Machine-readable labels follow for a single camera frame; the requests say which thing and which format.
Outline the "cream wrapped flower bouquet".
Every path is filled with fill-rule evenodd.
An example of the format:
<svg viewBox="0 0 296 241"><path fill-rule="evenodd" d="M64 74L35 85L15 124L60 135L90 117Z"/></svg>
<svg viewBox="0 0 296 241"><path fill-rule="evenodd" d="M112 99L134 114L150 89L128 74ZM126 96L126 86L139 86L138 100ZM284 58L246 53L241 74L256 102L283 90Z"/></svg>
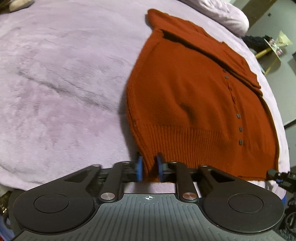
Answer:
<svg viewBox="0 0 296 241"><path fill-rule="evenodd" d="M279 32L279 36L275 42L276 42L276 45L280 48L284 48L286 46L293 44L293 42L282 31Z"/></svg>

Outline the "rust red knit sweater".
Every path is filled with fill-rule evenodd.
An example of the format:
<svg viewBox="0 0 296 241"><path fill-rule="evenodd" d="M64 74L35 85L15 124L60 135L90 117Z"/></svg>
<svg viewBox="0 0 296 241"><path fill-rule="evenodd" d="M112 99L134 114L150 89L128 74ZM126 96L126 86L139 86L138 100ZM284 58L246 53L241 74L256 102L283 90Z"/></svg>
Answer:
<svg viewBox="0 0 296 241"><path fill-rule="evenodd" d="M152 34L126 86L126 115L155 180L155 157L190 168L209 165L264 181L278 169L280 147L271 112L246 60L203 28L156 9Z"/></svg>

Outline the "lilac bed sheet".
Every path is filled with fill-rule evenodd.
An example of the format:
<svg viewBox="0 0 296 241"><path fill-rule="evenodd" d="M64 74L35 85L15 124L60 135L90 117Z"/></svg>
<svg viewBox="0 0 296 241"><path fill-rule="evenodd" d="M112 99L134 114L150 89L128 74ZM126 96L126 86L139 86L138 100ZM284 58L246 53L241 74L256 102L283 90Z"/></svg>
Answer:
<svg viewBox="0 0 296 241"><path fill-rule="evenodd" d="M290 169L280 111L255 56L229 30L180 1L36 1L1 14L1 190L29 190L91 164L110 167L136 149L125 84L158 9L201 26L257 75Z"/></svg>

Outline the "black clothes pile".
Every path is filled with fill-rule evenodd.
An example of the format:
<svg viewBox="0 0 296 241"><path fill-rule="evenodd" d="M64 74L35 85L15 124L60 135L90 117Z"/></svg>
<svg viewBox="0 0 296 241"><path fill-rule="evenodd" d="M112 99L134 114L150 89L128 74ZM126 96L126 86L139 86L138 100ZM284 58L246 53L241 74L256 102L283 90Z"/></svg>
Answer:
<svg viewBox="0 0 296 241"><path fill-rule="evenodd" d="M265 35L264 37L259 36L244 36L241 38L248 48L253 49L255 52L261 52L265 50L268 46L266 43L269 42L272 37Z"/></svg>

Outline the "round yellow-legged side table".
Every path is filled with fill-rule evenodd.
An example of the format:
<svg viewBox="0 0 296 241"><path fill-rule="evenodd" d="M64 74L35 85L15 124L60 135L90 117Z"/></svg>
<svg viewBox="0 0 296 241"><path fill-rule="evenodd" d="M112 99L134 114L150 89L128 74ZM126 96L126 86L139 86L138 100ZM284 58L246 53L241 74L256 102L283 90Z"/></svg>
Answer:
<svg viewBox="0 0 296 241"><path fill-rule="evenodd" d="M255 55L257 62L259 63L260 69L264 76L276 72L281 66L280 56L277 54L275 42L271 42L264 39L266 49Z"/></svg>

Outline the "lilac rolled duvet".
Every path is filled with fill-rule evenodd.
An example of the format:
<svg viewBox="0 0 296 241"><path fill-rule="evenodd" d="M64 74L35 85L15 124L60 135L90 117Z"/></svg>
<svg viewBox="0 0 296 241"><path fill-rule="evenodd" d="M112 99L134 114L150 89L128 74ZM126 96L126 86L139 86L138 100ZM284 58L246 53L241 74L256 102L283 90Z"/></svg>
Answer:
<svg viewBox="0 0 296 241"><path fill-rule="evenodd" d="M245 13L227 1L183 0L181 2L221 24L237 36L245 36L249 29L249 20Z"/></svg>

